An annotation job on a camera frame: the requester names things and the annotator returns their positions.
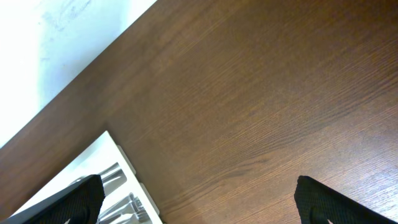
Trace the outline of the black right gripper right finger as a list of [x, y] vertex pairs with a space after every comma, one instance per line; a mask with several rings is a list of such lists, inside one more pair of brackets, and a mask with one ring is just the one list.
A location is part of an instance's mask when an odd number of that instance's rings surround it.
[[309, 176], [298, 177], [294, 199], [302, 224], [397, 224]]

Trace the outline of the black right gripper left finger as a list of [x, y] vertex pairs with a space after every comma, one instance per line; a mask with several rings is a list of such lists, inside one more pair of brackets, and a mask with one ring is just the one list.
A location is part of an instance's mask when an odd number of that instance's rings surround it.
[[1, 223], [95, 224], [104, 199], [101, 176], [89, 175]]

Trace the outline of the large metal spoon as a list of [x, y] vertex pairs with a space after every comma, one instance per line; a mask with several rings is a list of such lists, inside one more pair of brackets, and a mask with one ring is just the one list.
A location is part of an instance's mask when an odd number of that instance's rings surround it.
[[110, 177], [111, 175], [119, 172], [120, 170], [121, 170], [120, 165], [116, 162], [113, 165], [106, 168], [105, 170], [101, 171], [99, 175], [101, 176], [101, 179], [104, 180]]
[[107, 179], [103, 180], [103, 188], [104, 188], [104, 193], [105, 196], [107, 197], [110, 195], [112, 192], [114, 192], [117, 188], [122, 186], [127, 181], [126, 176], [124, 175], [123, 172], [117, 172]]

